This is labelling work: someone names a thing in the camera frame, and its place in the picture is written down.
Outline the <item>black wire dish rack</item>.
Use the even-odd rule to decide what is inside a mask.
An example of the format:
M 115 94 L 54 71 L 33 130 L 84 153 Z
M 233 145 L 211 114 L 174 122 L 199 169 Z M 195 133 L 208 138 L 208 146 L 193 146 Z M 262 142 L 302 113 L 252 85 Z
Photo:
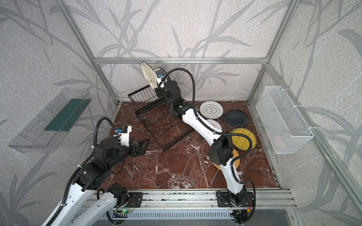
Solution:
M 128 94 L 138 120 L 144 125 L 156 143 L 167 151 L 194 129 L 169 112 L 163 97 L 159 97 L 149 85 Z

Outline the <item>cream floral plate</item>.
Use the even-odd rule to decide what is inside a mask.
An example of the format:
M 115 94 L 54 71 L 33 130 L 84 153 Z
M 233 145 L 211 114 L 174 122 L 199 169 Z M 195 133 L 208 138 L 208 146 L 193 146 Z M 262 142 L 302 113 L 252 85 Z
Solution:
M 153 89 L 158 88 L 157 75 L 154 69 L 146 62 L 141 62 L 140 67 L 148 85 Z

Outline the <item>white plate green emblem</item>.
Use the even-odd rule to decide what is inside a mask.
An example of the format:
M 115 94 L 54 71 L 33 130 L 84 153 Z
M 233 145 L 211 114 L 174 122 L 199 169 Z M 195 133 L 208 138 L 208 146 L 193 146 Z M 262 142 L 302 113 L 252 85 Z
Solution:
M 207 119 L 219 119 L 223 115 L 223 107 L 215 101 L 206 101 L 200 106 L 200 113 Z

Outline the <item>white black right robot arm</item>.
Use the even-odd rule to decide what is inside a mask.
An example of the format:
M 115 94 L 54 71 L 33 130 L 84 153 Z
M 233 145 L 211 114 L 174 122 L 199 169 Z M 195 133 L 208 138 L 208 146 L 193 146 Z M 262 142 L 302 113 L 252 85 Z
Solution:
M 170 74 L 176 71 L 186 72 L 192 85 L 195 85 L 193 75 L 184 68 L 175 68 L 167 72 L 163 68 L 155 70 L 155 81 L 157 87 L 155 91 L 158 96 L 163 97 L 169 106 L 170 113 L 191 126 L 197 131 L 210 145 L 209 158 L 218 165 L 227 183 L 227 194 L 231 204 L 235 207 L 242 206 L 244 202 L 250 203 L 249 209 L 234 212 L 232 217 L 236 224 L 245 224 L 248 222 L 255 211 L 256 190 L 248 192 L 245 181 L 242 181 L 238 175 L 235 162 L 244 155 L 234 156 L 234 145 L 232 143 L 232 133 L 224 133 L 215 127 L 212 127 L 196 110 L 195 100 L 189 104 L 182 98 L 180 88 L 175 80 L 170 78 Z

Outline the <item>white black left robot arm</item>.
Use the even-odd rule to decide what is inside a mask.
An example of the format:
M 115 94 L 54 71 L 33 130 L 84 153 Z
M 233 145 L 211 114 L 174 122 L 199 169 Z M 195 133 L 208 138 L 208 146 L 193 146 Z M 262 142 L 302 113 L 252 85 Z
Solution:
M 98 141 L 99 127 L 107 121 L 115 132 L 112 138 Z M 127 157 L 138 157 L 146 153 L 150 140 L 134 142 L 129 136 L 131 126 L 116 128 L 108 117 L 98 120 L 94 134 L 91 154 L 77 166 L 67 182 L 63 198 L 54 211 L 44 221 L 45 226 L 92 226 L 103 214 L 108 214 L 114 207 L 123 207 L 131 200 L 128 190 L 115 183 L 97 201 L 79 217 L 75 214 L 110 176 L 111 171 Z

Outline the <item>right orange sunburst plate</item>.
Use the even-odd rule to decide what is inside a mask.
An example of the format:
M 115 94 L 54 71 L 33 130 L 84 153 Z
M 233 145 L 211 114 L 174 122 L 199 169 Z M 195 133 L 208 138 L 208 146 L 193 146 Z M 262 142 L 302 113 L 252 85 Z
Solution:
M 211 125 L 210 127 L 212 127 L 214 130 L 222 132 L 222 126 L 220 123 L 212 119 L 208 119 L 207 122 Z

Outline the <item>dark blue oval plate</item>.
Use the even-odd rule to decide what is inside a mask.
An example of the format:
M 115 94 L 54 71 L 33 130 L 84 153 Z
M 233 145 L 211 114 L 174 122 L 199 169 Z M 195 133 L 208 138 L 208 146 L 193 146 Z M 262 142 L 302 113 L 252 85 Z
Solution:
M 231 110 L 223 116 L 223 120 L 235 127 L 244 127 L 249 123 L 248 116 L 246 113 L 240 110 Z

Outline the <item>green yellow woven plate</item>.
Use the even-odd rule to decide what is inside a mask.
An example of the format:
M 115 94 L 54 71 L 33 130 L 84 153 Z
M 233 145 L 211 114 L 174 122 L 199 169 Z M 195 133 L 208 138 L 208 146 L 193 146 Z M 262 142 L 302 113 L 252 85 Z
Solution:
M 255 146 L 257 144 L 257 139 L 256 139 L 256 136 L 254 135 L 254 133 L 251 132 L 250 130 L 245 129 L 245 128 L 236 128 L 232 131 L 232 133 L 233 134 L 243 134 L 243 135 L 248 136 L 250 138 L 250 140 L 252 141 L 252 149 L 255 148 Z M 233 141 L 234 146 L 240 150 L 247 151 L 249 148 L 249 141 L 245 137 L 232 136 L 232 141 Z

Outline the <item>orange woven plate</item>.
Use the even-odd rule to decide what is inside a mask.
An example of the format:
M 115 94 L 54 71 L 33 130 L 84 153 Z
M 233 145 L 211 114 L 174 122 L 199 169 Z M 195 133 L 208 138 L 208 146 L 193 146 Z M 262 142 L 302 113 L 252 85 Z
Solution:
M 233 158 L 236 158 L 236 157 L 238 157 L 238 156 L 239 156 L 239 154 L 238 154 L 237 150 L 234 149 L 234 150 L 233 150 Z M 234 162 L 234 166 L 235 166 L 235 168 L 238 168 L 239 165 L 240 165 L 240 159 L 237 159 L 237 160 Z M 218 170 L 221 170 L 221 168 L 220 168 L 219 165 L 216 165 L 216 164 L 214 163 L 214 166 L 215 166 Z

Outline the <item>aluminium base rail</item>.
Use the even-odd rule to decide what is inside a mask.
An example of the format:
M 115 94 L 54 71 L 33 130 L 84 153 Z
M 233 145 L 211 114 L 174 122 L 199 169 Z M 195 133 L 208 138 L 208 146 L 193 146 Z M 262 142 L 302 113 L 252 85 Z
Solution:
M 260 210 L 285 210 L 293 226 L 304 225 L 295 200 L 288 190 L 249 192 L 241 205 L 234 206 L 225 190 L 131 190 L 127 200 L 118 204 L 113 194 L 100 198 L 86 192 L 71 194 L 56 226 L 91 226 L 109 213 L 113 220 L 144 219 L 230 219 L 243 213 L 256 215 Z

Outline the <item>clear plastic wall bin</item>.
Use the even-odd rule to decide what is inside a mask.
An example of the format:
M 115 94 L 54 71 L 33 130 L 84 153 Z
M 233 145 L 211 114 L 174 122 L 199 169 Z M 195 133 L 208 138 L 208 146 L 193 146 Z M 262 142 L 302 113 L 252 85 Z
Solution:
M 91 101 L 89 91 L 62 89 L 8 146 L 21 153 L 55 152 Z

